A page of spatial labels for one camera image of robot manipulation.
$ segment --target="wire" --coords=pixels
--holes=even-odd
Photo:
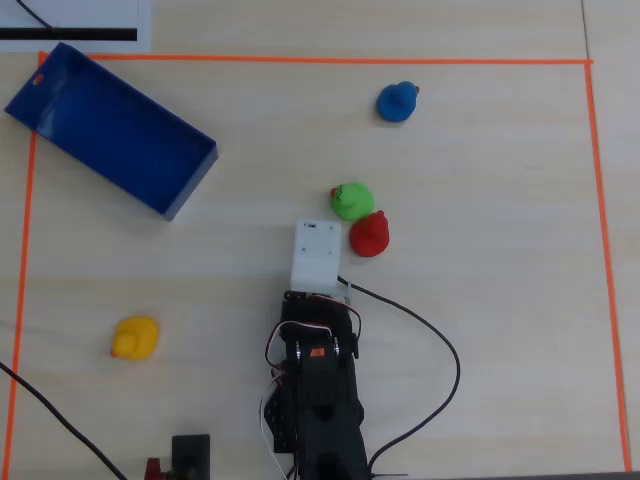
[[[51,402],[44,397],[44,395],[42,395],[38,390],[32,387],[29,382],[24,380],[17,373],[13,372],[2,362],[0,362],[0,369],[2,369],[7,375],[9,375],[16,382],[22,385],[29,393],[31,393],[31,395],[40,400],[40,403],[42,403],[47,408],[47,410],[49,410],[53,414],[53,416],[56,417],[56,419],[62,424],[62,426],[69,430],[74,437],[84,443],[87,448],[91,450],[117,478],[119,478],[120,480],[127,480],[127,477],[125,477],[124,474],[120,470],[118,470],[118,467],[116,467],[113,462],[111,462],[111,460],[109,460],[107,456],[100,451],[98,447],[91,443],[91,441],[87,437],[85,437],[73,425],[71,425],[69,421],[64,418],[62,414],[56,409],[56,407],[54,407]]]
[[[343,285],[347,285],[348,284],[348,282],[344,278],[342,278],[340,276],[338,277],[338,281],[340,283],[342,283]],[[412,312],[411,310],[409,310],[404,305],[400,305],[398,302],[394,302],[393,300],[389,300],[388,298],[385,298],[382,295],[378,295],[377,293],[373,293],[372,291],[367,290],[366,288],[362,288],[362,287],[360,287],[358,285],[355,285],[353,283],[351,284],[351,288],[353,288],[354,290],[357,290],[357,291],[359,291],[361,293],[364,293],[365,295],[369,295],[370,297],[373,297],[376,300],[379,300],[379,301],[384,302],[384,303],[386,303],[388,305],[396,307],[397,309],[402,310],[404,313],[406,313],[408,315],[411,315],[413,318],[418,320],[424,326],[429,328],[438,337],[440,337],[440,339],[447,345],[447,347],[449,347],[449,350],[451,350],[451,353],[453,354],[453,358],[454,358],[454,360],[456,362],[456,380],[455,380],[455,382],[453,382],[453,388],[451,389],[451,392],[449,393],[449,396],[446,398],[446,400],[444,402],[442,402],[442,404],[431,415],[429,415],[427,418],[425,418],[423,421],[421,421],[418,425],[413,427],[411,430],[408,430],[407,432],[403,433],[402,435],[394,438],[389,443],[386,443],[385,445],[380,447],[378,449],[378,451],[376,451],[373,454],[373,456],[371,457],[371,460],[369,460],[369,466],[368,466],[369,474],[371,475],[371,478],[373,478],[373,477],[376,476],[375,474],[372,473],[373,464],[380,457],[380,455],[382,455],[384,452],[389,450],[391,447],[397,445],[398,443],[402,442],[406,438],[408,438],[411,435],[413,435],[414,433],[416,433],[418,430],[420,430],[422,427],[424,427],[427,423],[429,423],[431,420],[433,420],[436,416],[438,416],[438,414],[440,412],[442,412],[447,407],[447,405],[449,405],[449,403],[453,399],[454,395],[456,394],[456,391],[458,390],[458,385],[460,383],[460,357],[458,357],[458,352],[456,352],[456,349],[451,344],[451,342],[447,339],[447,337],[445,337],[442,333],[440,333],[440,331],[436,327],[431,325],[428,321],[426,321],[424,318],[422,318],[417,313]]]
[[[267,387],[267,391],[269,391],[269,388],[271,388],[271,385],[273,385],[274,383],[276,383],[276,381],[281,377],[282,375],[277,376],[276,378],[274,378],[271,383],[269,384],[269,386]],[[280,473],[282,474],[282,477],[284,478],[284,480],[289,480],[289,476],[284,473],[284,470],[282,469],[282,467],[280,466],[280,462],[278,462],[278,457],[276,457],[276,454],[273,453],[273,448],[271,448],[271,445],[269,445],[269,439],[267,438],[267,434],[264,431],[264,414],[262,413],[262,403],[264,402],[264,395],[262,397],[260,397],[260,406],[258,407],[258,415],[260,416],[260,430],[262,431],[262,438],[264,438],[264,442],[267,444],[267,450],[269,450],[269,453],[271,454],[271,456],[273,457],[273,461],[276,462],[276,465],[278,466],[278,470],[280,470]]]
[[[24,8],[27,11],[27,13],[31,15],[33,18],[35,18],[38,21],[38,23],[42,25],[44,28],[47,28],[49,30],[55,30],[55,28],[53,28],[50,24],[42,20],[38,15],[36,15],[36,13],[33,10],[27,7],[22,0],[16,0],[16,2],[18,2],[18,5]]]
[[[271,350],[271,344],[273,343],[273,339],[275,338],[276,333],[278,333],[278,330],[280,330],[280,327],[282,327],[283,325],[287,325],[288,323],[293,323],[295,325],[300,325],[302,327],[307,327],[307,328],[315,328],[315,329],[319,329],[319,330],[326,330],[327,332],[329,332],[329,336],[333,337],[333,333],[331,332],[331,329],[329,327],[324,326],[324,325],[316,325],[314,323],[295,322],[293,320],[286,320],[284,322],[278,323],[273,328],[273,331],[271,332],[271,335],[269,335],[269,340],[267,340],[267,347],[265,348],[265,351],[264,351],[264,358],[267,360],[267,363],[269,365],[271,365],[272,368],[275,368],[279,372],[284,372],[284,370],[282,370],[280,365],[276,365],[275,363],[271,362],[271,360],[269,360],[269,351]]]
[[[316,295],[315,293],[312,294],[311,296],[314,297],[314,298],[320,298],[320,299],[323,299],[323,300],[327,300],[328,302],[337,303],[338,305],[342,305],[347,310],[352,312],[356,317],[358,317],[358,333],[356,334],[356,340],[360,340],[360,333],[362,332],[362,317],[356,311],[355,308],[353,308],[351,305],[347,305],[346,303],[341,302],[340,300],[336,300],[335,298],[325,297],[324,295]]]
[[[271,368],[271,378],[273,378],[276,383],[278,384],[278,386],[282,385],[282,382],[280,381],[279,377],[280,373],[282,373],[282,370],[277,370],[278,374],[276,375],[276,369],[275,368]]]
[[[293,465],[287,472],[287,478],[291,478],[293,475],[293,480],[298,480],[298,453],[293,452]]]

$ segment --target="light wood surface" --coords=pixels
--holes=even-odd
[[[0,105],[4,107],[36,68],[33,55],[0,55]],[[30,135],[0,115],[0,357],[10,364],[20,271],[27,158]],[[0,446],[4,446],[9,380],[0,381]]]
[[[584,56],[577,1],[154,8],[155,53]],[[24,72],[2,76],[3,98],[35,63],[19,58]],[[432,320],[463,362],[454,403],[377,470],[622,469],[581,66],[104,65],[221,153],[167,224],[38,142],[21,371],[130,478],[146,457],[166,459],[171,435],[201,432],[212,435],[213,478],[278,478],[257,425],[261,352],[287,288],[295,220],[333,218],[328,189],[352,180],[373,189],[392,243],[370,261],[345,246],[344,275]],[[404,79],[421,87],[419,108],[400,128],[383,125],[373,101]],[[0,179],[12,227],[0,234],[11,254],[0,261],[9,361],[29,135],[6,117],[0,135],[3,171],[13,166]],[[444,399],[453,362],[410,318],[366,297],[354,305],[365,320],[357,373],[372,453]],[[161,322],[158,351],[142,364],[114,361],[112,329],[135,313]],[[12,479],[110,478],[36,400],[17,400]]]
[[[632,460],[640,465],[640,167],[637,152],[640,67],[640,4],[616,0],[585,4],[606,189],[611,252],[620,322]]]
[[[583,58],[578,0],[155,0],[152,51]]]

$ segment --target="orange tape border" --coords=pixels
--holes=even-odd
[[[38,53],[38,66],[47,58],[45,52]],[[598,209],[600,212],[600,229],[604,251],[605,272],[607,277],[607,293],[609,298],[609,314],[611,321],[611,337],[613,342],[614,370],[616,376],[616,394],[618,401],[618,419],[620,424],[620,442],[624,469],[630,472],[631,454],[627,431],[626,405],[624,393],[624,379],[622,374],[622,358],[620,350],[620,335],[618,316],[613,283],[613,268],[611,264],[611,250],[609,246],[609,232],[600,165],[600,149],[596,123],[595,105],[593,99],[593,82],[591,79],[592,59],[470,59],[470,58],[431,58],[431,59],[396,59],[396,58],[316,58],[316,57],[260,57],[237,55],[154,55],[132,54],[90,55],[94,60],[155,60],[155,61],[194,61],[194,62],[255,62],[255,63],[289,63],[289,64],[332,64],[332,65],[583,65],[589,110],[589,125],[591,128],[591,143],[593,150],[594,171],[598,193]],[[29,233],[31,226],[31,203],[33,196],[33,174],[35,169],[37,136],[31,133],[29,146],[29,164],[27,169],[27,185],[25,193],[24,219],[22,229],[22,251],[20,257],[20,279],[18,284],[18,304],[16,308],[16,331],[13,344],[12,370],[18,372],[20,364],[20,346],[22,339],[22,324],[24,318],[24,301],[27,278],[27,260],[29,256]],[[7,412],[7,430],[5,436],[4,461],[2,464],[2,480],[9,480],[11,462],[11,448],[13,443],[13,427],[16,405],[16,381],[11,380],[9,390],[9,408]]]
[[[618,421],[620,423],[620,443],[622,444],[622,459],[624,470],[631,471],[631,452],[629,448],[629,433],[627,431],[627,409],[624,394],[624,377],[622,375],[622,354],[620,350],[620,333],[618,328],[618,313],[616,309],[616,292],[613,284],[613,266],[611,263],[611,248],[609,244],[609,229],[607,226],[607,209],[604,200],[604,186],[602,182],[602,168],[600,165],[600,147],[598,144],[598,127],[596,123],[596,109],[593,100],[593,82],[591,80],[591,65],[584,66],[584,80],[587,88],[587,106],[589,108],[589,126],[591,128],[591,147],[593,150],[593,168],[596,175],[596,189],[598,190],[598,210],[600,211],[600,230],[602,231],[602,246],[604,250],[604,266],[607,275],[607,293],[609,296],[609,318],[611,320],[611,340],[613,342],[613,366],[616,376],[616,393],[618,397]]]

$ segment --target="rubber duck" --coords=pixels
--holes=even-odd
[[[116,327],[111,356],[124,360],[144,360],[158,343],[158,325],[151,317],[131,317]]]
[[[363,183],[343,183],[331,189],[331,207],[341,219],[355,222],[373,212],[375,201]]]
[[[400,82],[382,89],[376,107],[387,122],[404,122],[416,109],[419,87],[411,82]]]
[[[358,220],[349,231],[351,248],[361,257],[375,257],[389,245],[389,222],[382,210]]]

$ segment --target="blue box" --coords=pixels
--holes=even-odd
[[[218,158],[214,140],[63,43],[5,111],[167,220]]]

